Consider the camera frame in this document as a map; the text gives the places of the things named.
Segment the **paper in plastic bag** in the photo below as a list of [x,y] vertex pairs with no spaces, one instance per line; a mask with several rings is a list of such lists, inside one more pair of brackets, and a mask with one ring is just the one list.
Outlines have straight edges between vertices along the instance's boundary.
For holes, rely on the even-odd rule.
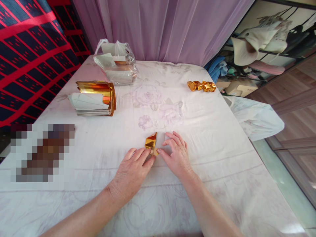
[[107,39],[102,39],[93,59],[109,82],[128,85],[138,77],[135,56],[128,43],[109,43]]

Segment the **folded gold paper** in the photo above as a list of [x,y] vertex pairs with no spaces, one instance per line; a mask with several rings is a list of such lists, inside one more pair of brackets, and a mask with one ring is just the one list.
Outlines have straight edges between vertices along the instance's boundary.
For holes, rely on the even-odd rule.
[[201,88],[199,87],[201,83],[199,81],[188,81],[187,82],[188,87],[190,88],[191,91],[195,91],[196,89],[199,91]]
[[116,97],[113,83],[105,81],[77,81],[78,89],[81,93],[103,94],[103,103],[111,107],[113,116],[116,110]]
[[213,82],[202,81],[202,83],[200,83],[198,81],[188,81],[187,84],[191,91],[195,91],[197,89],[198,91],[203,90],[204,92],[214,92],[216,89]]
[[157,132],[154,133],[153,135],[151,135],[150,137],[146,138],[146,142],[145,142],[145,148],[146,149],[151,149],[150,155],[153,156],[157,156],[158,152],[157,152],[157,148],[155,148],[155,144],[156,144],[156,138],[157,138]]

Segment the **purple curtain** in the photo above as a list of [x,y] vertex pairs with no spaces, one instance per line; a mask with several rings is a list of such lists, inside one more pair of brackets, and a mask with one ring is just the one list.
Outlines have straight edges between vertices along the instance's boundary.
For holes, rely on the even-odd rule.
[[88,39],[129,43],[137,60],[204,66],[254,0],[73,0]]

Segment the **clear plastic bag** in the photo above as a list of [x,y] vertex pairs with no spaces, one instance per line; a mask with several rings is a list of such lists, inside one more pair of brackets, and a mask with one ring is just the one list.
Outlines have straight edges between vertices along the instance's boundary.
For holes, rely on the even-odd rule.
[[237,96],[223,96],[251,141],[273,136],[284,129],[284,122],[271,105]]
[[138,77],[135,56],[128,43],[109,43],[107,39],[101,39],[93,59],[105,73],[108,82],[129,85]]

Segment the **red and black patterned fabric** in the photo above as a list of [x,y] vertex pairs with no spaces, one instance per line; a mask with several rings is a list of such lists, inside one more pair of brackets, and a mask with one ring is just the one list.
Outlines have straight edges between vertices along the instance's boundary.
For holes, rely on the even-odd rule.
[[47,0],[47,2],[55,13],[75,55],[82,64],[87,57],[91,55],[91,52],[87,46],[70,0]]
[[46,0],[0,0],[0,129],[33,123],[80,63]]

